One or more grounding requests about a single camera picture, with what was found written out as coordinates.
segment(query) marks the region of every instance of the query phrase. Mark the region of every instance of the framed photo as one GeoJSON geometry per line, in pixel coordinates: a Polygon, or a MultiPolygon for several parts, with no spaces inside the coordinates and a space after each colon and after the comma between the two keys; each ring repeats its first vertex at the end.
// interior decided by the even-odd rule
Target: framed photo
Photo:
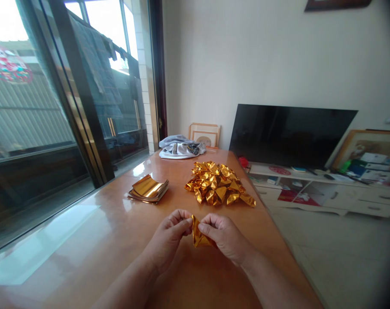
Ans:
{"type": "Polygon", "coordinates": [[[305,12],[362,8],[370,3],[371,0],[308,0],[305,12]]]}
{"type": "Polygon", "coordinates": [[[206,146],[216,148],[219,143],[220,131],[221,127],[217,124],[202,124],[194,122],[189,126],[188,138],[197,142],[197,139],[204,137],[206,138],[204,139],[206,146]]]}
{"type": "Polygon", "coordinates": [[[217,133],[202,132],[202,131],[193,131],[192,139],[196,142],[201,142],[207,147],[216,147],[218,140],[217,133]]]}
{"type": "Polygon", "coordinates": [[[332,167],[340,169],[346,161],[360,159],[366,152],[390,158],[390,131],[351,130],[332,167]]]}

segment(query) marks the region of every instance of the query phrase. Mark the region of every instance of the black tv screen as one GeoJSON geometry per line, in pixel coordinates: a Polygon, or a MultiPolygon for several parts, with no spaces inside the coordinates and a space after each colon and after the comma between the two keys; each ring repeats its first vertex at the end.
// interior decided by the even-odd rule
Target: black tv screen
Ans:
{"type": "Polygon", "coordinates": [[[322,169],[357,112],[238,104],[229,150],[252,162],[322,169]]]}

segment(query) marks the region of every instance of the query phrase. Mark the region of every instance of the hand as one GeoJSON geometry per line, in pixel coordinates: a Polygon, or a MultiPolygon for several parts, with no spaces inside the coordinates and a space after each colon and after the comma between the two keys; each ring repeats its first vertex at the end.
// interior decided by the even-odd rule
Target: hand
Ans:
{"type": "Polygon", "coordinates": [[[242,265],[246,257],[256,251],[228,217],[210,213],[201,220],[198,229],[215,241],[218,249],[237,265],[242,265]]]}
{"type": "Polygon", "coordinates": [[[186,210],[176,209],[161,222],[143,251],[144,257],[159,274],[165,272],[172,263],[182,236],[192,233],[191,216],[186,210]]]}

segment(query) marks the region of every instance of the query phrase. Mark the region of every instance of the white cloth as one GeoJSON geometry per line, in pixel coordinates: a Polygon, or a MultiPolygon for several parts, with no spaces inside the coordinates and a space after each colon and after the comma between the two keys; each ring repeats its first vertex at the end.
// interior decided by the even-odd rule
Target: white cloth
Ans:
{"type": "Polygon", "coordinates": [[[188,159],[206,151],[204,144],[187,139],[183,135],[168,136],[159,142],[159,147],[162,148],[159,156],[164,159],[188,159]]]}

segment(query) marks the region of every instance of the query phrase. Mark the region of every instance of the gold paper pile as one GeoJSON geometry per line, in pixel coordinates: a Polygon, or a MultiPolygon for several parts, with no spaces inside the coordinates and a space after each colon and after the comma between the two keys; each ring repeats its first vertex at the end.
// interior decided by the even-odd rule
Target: gold paper pile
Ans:
{"type": "Polygon", "coordinates": [[[159,183],[148,174],[132,185],[133,189],[128,192],[128,197],[148,204],[157,204],[168,190],[168,184],[169,180],[159,183]]]}
{"type": "Polygon", "coordinates": [[[201,204],[204,200],[209,205],[231,205],[239,199],[251,207],[255,200],[250,196],[233,170],[212,161],[195,162],[192,169],[194,177],[185,185],[185,189],[195,192],[196,200],[201,204]]]}

